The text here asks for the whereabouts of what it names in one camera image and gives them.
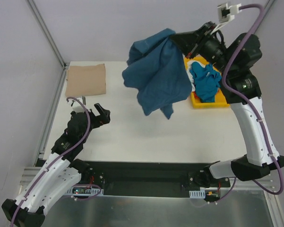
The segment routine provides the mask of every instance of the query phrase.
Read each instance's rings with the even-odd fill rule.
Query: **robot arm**
[[[14,200],[5,200],[2,205],[9,221],[18,209],[14,221],[18,227],[40,227],[45,215],[66,190],[81,181],[82,175],[86,173],[90,175],[90,166],[87,163],[79,159],[74,160],[83,149],[89,134],[71,152],[59,158],[66,150],[78,143],[87,130],[87,115],[83,107],[75,101],[69,101],[69,104],[74,110],[71,112],[71,119],[64,133],[55,142],[45,164],[20,195]],[[103,109],[100,104],[95,104],[95,107],[100,115],[95,116],[92,110],[88,111],[91,122],[89,132],[110,122],[110,111]]]
[[[200,54],[220,72],[224,72],[227,63],[246,33],[239,35],[226,48],[223,34],[219,28],[232,20],[232,13],[239,13],[240,9],[240,5],[229,7],[227,4],[222,4],[218,7],[221,24],[216,25],[208,22],[197,31],[174,34],[170,36],[170,39],[187,58],[194,58]],[[226,84],[220,82],[227,103],[230,104],[239,122],[247,154],[235,160],[216,162],[207,166],[203,172],[194,177],[193,181],[200,186],[208,187],[210,180],[222,177],[237,177],[241,181],[259,179],[276,169],[275,161],[280,167],[284,166],[284,156],[279,155],[273,145],[264,120],[258,81],[250,71],[250,68],[261,56],[258,37],[251,35],[237,54],[233,64],[228,68],[228,73],[223,75],[223,77],[227,76]],[[261,124],[264,124],[266,135],[264,135]]]

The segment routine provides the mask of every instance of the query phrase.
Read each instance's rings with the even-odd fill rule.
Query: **gray wall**
[[[136,40],[167,27],[193,31],[218,22],[225,0],[35,0],[63,58],[70,61],[125,61]],[[232,0],[232,3],[267,0]],[[237,16],[223,32],[232,42],[256,18],[252,10]]]
[[[0,227],[23,168],[33,164],[60,65],[24,0],[0,0]]]
[[[276,1],[258,36],[263,57],[252,72],[260,83],[264,113],[273,142],[279,153],[284,155],[284,0]],[[284,209],[284,193],[279,198]]]

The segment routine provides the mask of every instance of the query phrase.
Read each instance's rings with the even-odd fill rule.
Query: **beige towel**
[[[105,65],[70,66],[65,96],[94,96],[106,93]]]

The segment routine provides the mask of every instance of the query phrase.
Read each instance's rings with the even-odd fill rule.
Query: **white table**
[[[78,158],[85,161],[204,163],[246,154],[238,122],[230,108],[193,109],[190,97],[173,104],[167,120],[160,110],[144,116],[137,90],[123,85],[125,62],[72,61],[70,65],[105,63],[107,94],[86,97],[88,107],[100,103],[111,111],[111,122],[91,132]],[[70,120],[66,83],[60,97],[46,159]]]

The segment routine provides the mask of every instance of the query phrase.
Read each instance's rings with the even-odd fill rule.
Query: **teal cloth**
[[[221,74],[213,69],[211,64],[203,68],[196,61],[192,63],[190,73],[194,79],[195,93],[201,102],[213,103],[220,87],[219,81],[222,79]]]
[[[182,53],[168,38],[172,34],[165,29],[134,42],[122,73],[124,85],[138,89],[138,103],[146,116],[160,109],[170,119],[172,104],[187,99],[192,91]]]

